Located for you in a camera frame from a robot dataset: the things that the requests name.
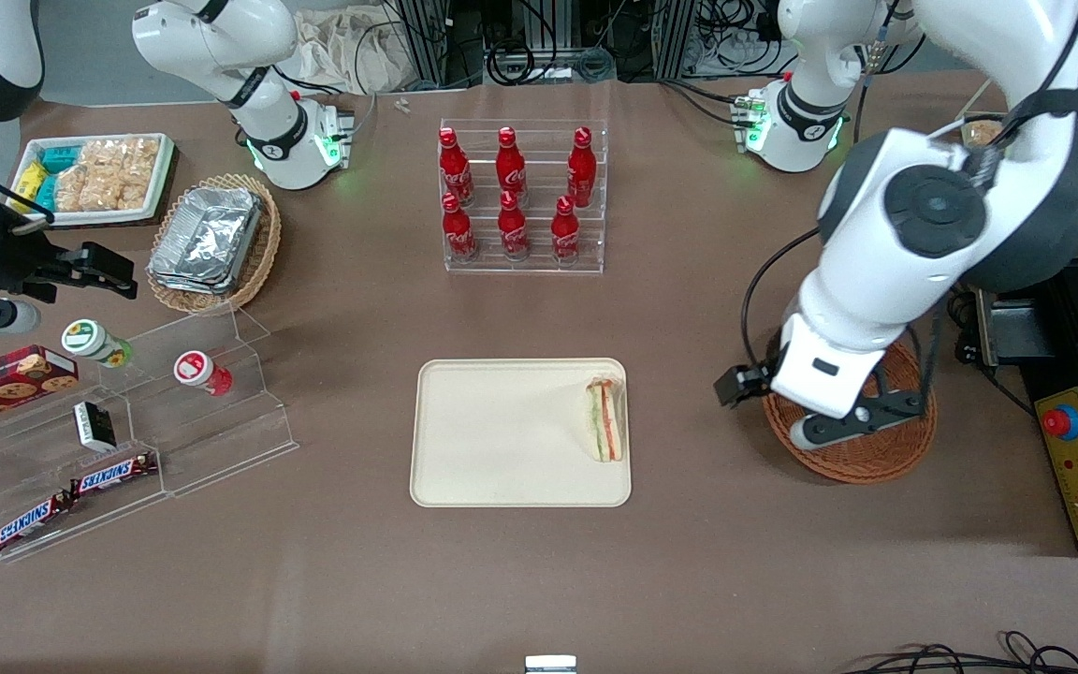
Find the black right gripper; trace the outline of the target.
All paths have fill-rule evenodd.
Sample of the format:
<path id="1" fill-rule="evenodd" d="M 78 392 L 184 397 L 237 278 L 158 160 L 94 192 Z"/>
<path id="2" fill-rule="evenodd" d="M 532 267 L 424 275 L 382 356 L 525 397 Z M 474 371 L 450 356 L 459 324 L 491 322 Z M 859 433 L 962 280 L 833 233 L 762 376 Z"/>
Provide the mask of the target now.
<path id="1" fill-rule="evenodd" d="M 17 236 L 0 231 L 0 295 L 24 295 L 39 302 L 56 302 L 57 286 L 97 287 L 133 301 L 138 295 L 134 280 L 115 280 L 102 274 L 133 274 L 134 263 L 97 242 L 82 244 L 82 271 L 66 259 L 67 249 L 49 242 L 39 231 Z"/>

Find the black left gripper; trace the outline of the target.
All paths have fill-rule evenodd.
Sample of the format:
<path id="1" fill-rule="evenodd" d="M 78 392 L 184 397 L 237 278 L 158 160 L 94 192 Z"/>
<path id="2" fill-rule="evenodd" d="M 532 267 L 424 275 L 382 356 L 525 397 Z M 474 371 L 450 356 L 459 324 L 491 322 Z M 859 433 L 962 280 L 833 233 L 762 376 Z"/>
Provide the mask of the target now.
<path id="1" fill-rule="evenodd" d="M 727 370 L 715 380 L 719 405 L 735 409 L 740 402 L 768 396 L 774 375 L 775 366 L 771 363 L 750 363 L 740 370 Z"/>

